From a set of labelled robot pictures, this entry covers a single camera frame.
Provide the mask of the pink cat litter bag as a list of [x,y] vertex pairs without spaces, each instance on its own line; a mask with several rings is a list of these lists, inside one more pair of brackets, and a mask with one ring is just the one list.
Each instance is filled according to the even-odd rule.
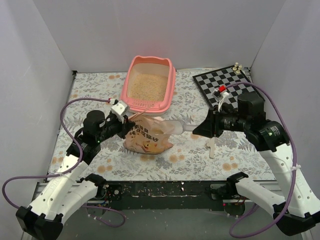
[[163,118],[135,113],[128,120],[135,126],[125,136],[123,146],[127,150],[157,155],[173,147],[169,142],[170,135],[165,133],[167,125]]

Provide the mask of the clear plastic scoop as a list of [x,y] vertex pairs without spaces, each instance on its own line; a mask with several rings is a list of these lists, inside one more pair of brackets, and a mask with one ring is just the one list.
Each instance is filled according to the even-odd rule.
[[182,120],[162,120],[154,122],[151,130],[156,134],[181,135],[184,132],[192,132],[198,125],[187,124]]

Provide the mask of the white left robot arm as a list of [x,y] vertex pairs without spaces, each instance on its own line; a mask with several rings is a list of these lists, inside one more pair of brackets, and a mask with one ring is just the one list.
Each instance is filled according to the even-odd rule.
[[90,199],[103,199],[108,184],[98,174],[81,178],[80,185],[71,188],[100,152],[102,142],[115,135],[124,139],[134,126],[125,114],[110,112],[105,116],[100,110],[90,111],[74,134],[57,177],[27,207],[17,210],[15,215],[21,228],[37,240],[56,240],[73,213]]

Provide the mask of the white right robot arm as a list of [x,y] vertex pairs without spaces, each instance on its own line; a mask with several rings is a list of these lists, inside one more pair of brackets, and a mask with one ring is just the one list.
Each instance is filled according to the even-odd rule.
[[294,162],[293,144],[284,127],[266,118],[264,100],[255,92],[242,93],[237,108],[224,102],[226,93],[215,93],[218,104],[208,110],[193,134],[218,138],[224,131],[243,132],[270,167],[282,195],[254,182],[248,174],[229,176],[224,189],[232,199],[246,197],[268,212],[287,236],[305,232],[320,222],[320,200]]

